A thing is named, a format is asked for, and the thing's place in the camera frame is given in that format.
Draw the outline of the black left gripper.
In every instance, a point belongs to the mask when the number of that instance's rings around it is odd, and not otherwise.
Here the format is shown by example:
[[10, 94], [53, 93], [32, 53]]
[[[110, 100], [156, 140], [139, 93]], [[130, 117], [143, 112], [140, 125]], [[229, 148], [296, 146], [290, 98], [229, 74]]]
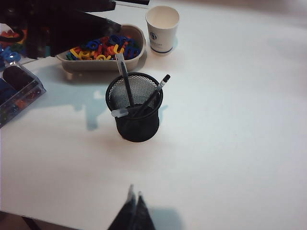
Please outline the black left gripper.
[[[57, 11], [54, 7], [73, 11]], [[0, 23], [13, 35], [1, 35], [2, 43], [22, 42], [32, 59], [54, 57], [88, 41], [120, 32], [122, 25], [85, 12], [106, 12], [113, 0], [2, 0]]]

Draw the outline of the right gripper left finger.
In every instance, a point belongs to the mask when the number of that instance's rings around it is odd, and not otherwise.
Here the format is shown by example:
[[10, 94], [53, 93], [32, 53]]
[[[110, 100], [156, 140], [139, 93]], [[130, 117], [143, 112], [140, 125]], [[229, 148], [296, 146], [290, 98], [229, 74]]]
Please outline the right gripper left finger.
[[134, 185], [131, 184], [128, 189], [127, 199], [108, 227], [108, 230], [129, 230], [135, 214], [136, 195]]

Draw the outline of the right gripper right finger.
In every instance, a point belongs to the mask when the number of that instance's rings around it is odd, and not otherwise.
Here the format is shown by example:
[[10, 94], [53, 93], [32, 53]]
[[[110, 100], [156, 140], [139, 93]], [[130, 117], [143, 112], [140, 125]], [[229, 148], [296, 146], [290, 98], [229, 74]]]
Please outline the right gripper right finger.
[[141, 191], [138, 192], [138, 202], [135, 213], [135, 229], [136, 230], [155, 230], [153, 220], [150, 216], [147, 205], [144, 201]]

